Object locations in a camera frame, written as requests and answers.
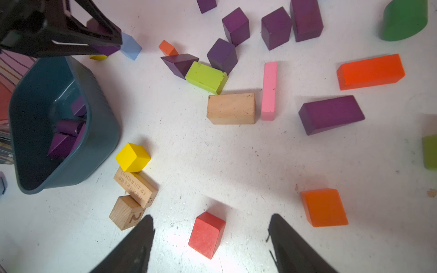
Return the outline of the light purple brick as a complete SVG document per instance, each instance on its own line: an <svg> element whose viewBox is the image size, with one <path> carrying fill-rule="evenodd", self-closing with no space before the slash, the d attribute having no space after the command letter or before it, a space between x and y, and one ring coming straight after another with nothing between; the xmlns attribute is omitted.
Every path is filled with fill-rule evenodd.
<svg viewBox="0 0 437 273"><path fill-rule="evenodd" d="M84 117L86 116L87 110L85 101L82 96L78 97L72 104L71 104L71 110L72 114L75 117Z"/></svg>

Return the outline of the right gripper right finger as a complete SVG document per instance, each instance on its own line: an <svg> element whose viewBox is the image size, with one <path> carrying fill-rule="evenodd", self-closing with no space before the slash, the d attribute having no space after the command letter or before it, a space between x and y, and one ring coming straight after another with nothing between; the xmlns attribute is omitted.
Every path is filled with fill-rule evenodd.
<svg viewBox="0 0 437 273"><path fill-rule="evenodd" d="M280 273L337 273L279 214L269 224Z"/></svg>

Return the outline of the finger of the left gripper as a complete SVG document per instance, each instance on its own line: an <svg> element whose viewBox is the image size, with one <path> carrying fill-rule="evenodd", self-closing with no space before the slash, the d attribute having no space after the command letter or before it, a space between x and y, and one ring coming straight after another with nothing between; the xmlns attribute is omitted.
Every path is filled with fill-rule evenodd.
<svg viewBox="0 0 437 273"><path fill-rule="evenodd" d="M69 35L79 44L93 46L121 46L121 30L111 22L93 3L93 1L75 1L83 8L91 19L84 25L72 14L71 2L63 1L63 14Z"/></svg>

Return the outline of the purple triangular prism brick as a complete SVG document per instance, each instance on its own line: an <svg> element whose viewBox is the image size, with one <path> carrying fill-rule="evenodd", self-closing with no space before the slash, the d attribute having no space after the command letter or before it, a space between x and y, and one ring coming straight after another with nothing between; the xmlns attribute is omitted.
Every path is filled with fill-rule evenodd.
<svg viewBox="0 0 437 273"><path fill-rule="evenodd" d="M55 133L47 155L51 158L66 158L76 142L76 137Z"/></svg>

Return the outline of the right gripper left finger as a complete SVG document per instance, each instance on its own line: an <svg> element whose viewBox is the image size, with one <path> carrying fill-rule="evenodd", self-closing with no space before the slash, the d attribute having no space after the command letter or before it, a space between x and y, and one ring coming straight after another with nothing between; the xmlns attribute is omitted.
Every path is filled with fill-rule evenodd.
<svg viewBox="0 0 437 273"><path fill-rule="evenodd" d="M92 270L92 272L147 272L154 235L153 218L150 215L144 216L138 225Z"/></svg>

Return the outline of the teal plastic storage bin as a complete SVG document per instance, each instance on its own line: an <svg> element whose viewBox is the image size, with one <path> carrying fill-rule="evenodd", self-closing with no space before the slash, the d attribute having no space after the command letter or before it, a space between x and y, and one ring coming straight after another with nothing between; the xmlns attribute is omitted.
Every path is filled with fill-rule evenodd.
<svg viewBox="0 0 437 273"><path fill-rule="evenodd" d="M87 179L121 131L94 74L76 59L41 58L9 104L19 189L28 195Z"/></svg>

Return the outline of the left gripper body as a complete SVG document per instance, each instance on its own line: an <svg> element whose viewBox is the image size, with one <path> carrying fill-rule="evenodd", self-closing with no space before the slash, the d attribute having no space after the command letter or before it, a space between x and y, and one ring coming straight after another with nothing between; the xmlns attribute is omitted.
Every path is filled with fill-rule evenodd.
<svg viewBox="0 0 437 273"><path fill-rule="evenodd" d="M49 15L57 15L58 1L1 1L1 51L35 58L64 56L50 39Z"/></svg>

